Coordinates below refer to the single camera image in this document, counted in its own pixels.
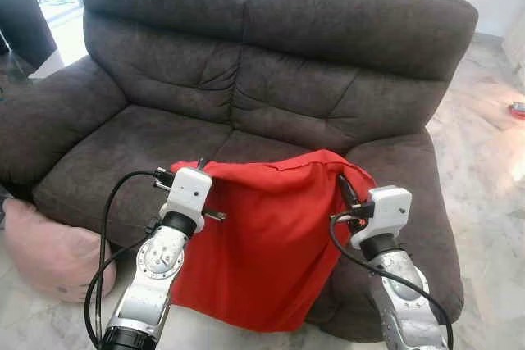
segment black cable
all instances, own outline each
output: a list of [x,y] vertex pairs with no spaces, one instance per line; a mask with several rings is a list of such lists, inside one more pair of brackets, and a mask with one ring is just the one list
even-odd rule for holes
[[[109,209],[111,208],[113,198],[115,198],[118,189],[126,182],[129,178],[137,175],[151,175],[155,176],[152,171],[132,171],[129,174],[124,175],[113,187],[111,193],[107,197],[106,205],[104,207],[104,213],[102,218],[102,224],[100,229],[100,256],[98,259],[98,270],[101,270],[104,265],[104,257],[106,256],[106,233],[107,233],[107,218],[109,216]],[[97,280],[97,294],[95,297],[95,330],[97,334],[97,343],[102,343],[102,323],[101,323],[101,303],[102,303],[102,284],[103,275],[100,275]]]
[[107,266],[109,266],[112,261],[114,261],[116,258],[118,258],[121,254],[124,252],[127,252],[128,250],[139,246],[140,244],[144,243],[146,239],[149,238],[149,234],[146,235],[144,238],[142,238],[140,241],[133,243],[132,245],[122,248],[118,252],[115,252],[112,254],[111,257],[109,257],[105,262],[104,265],[101,268],[98,268],[97,272],[95,273],[94,277],[89,282],[88,289],[85,294],[85,300],[84,300],[84,323],[85,328],[88,331],[89,339],[91,339],[91,343],[95,346],[95,348],[98,348],[99,341],[97,340],[97,336],[95,335],[93,331],[93,326],[91,325],[91,314],[90,314],[90,306],[91,306],[91,297],[93,295],[93,290],[95,288],[95,284],[97,283],[98,278],[103,274],[103,272],[106,270]]
[[417,285],[414,283],[403,279],[402,277],[398,275],[391,274],[390,272],[386,272],[385,270],[380,270],[379,268],[376,268],[372,264],[368,264],[365,261],[359,260],[356,256],[353,256],[350,252],[348,252],[343,245],[340,244],[339,240],[336,237],[336,224],[337,224],[337,216],[333,216],[330,220],[330,238],[332,242],[335,244],[335,246],[340,250],[340,252],[343,254],[343,256],[350,259],[352,262],[356,263],[357,265],[366,268],[367,270],[380,275],[382,277],[394,280],[398,283],[404,284],[408,288],[412,289],[416,293],[420,294],[422,297],[428,300],[432,305],[436,307],[436,309],[439,311],[439,313],[442,315],[443,320],[445,321],[446,326],[446,336],[447,336],[447,346],[449,350],[453,350],[454,348],[454,335],[452,333],[452,324],[450,323],[450,318],[447,315],[445,309],[436,301],[429,293],[424,291],[423,289],[420,289]]

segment floor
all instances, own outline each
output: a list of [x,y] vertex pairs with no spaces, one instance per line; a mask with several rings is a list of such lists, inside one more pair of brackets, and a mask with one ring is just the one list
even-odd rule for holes
[[[525,101],[500,41],[476,36],[428,129],[465,287],[454,324],[458,350],[525,349],[525,121],[507,112]],[[85,350],[81,305],[35,293],[24,284],[0,231],[0,338],[3,350]],[[132,271],[119,265],[116,289],[103,302],[112,312]],[[305,325],[294,333],[256,334],[173,307],[160,350],[380,350],[384,344],[345,342]]]

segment sofa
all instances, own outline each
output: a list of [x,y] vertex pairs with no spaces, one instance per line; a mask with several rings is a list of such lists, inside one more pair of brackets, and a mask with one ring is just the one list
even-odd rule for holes
[[[330,149],[413,193],[399,240],[457,320],[458,256],[425,124],[476,23],[464,0],[84,0],[89,55],[0,102],[0,183],[98,231],[129,171]],[[109,240],[139,239],[164,198],[126,183]],[[367,272],[341,259],[307,321],[381,340],[367,290]]]

